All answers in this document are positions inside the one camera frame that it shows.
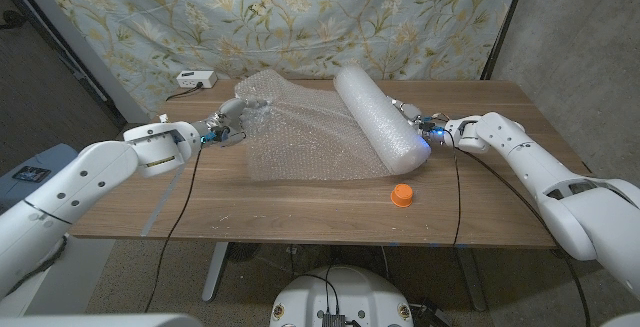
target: floral curtain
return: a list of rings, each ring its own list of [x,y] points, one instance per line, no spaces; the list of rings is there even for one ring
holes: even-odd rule
[[[150,116],[181,70],[477,79],[511,0],[56,0]]]

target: bubble wrap roll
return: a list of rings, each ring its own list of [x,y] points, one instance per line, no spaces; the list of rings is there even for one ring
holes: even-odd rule
[[[411,172],[427,160],[431,154],[429,145],[362,68],[342,68],[333,83],[389,171]]]

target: white power strip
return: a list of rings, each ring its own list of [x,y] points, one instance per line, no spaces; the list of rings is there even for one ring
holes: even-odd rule
[[[211,88],[218,80],[213,71],[182,71],[176,77],[178,85],[182,88],[194,88],[198,82],[202,82],[203,88]]]

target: orange cap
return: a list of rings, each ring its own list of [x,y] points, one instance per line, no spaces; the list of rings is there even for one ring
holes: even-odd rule
[[[400,183],[391,192],[391,201],[398,207],[409,207],[413,198],[411,186]]]

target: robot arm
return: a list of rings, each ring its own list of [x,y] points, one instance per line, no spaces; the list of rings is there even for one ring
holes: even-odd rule
[[[640,296],[640,189],[636,186],[569,171],[520,124],[495,112],[449,120],[421,132],[470,153],[485,153],[493,147],[534,197],[562,248],[578,260],[597,259]]]
[[[82,215],[136,170],[144,177],[155,176],[183,165],[202,147],[242,141],[243,111],[265,105],[265,101],[234,98],[203,121],[148,124],[125,132],[124,142],[86,147],[51,180],[0,216],[0,299],[48,258]]]

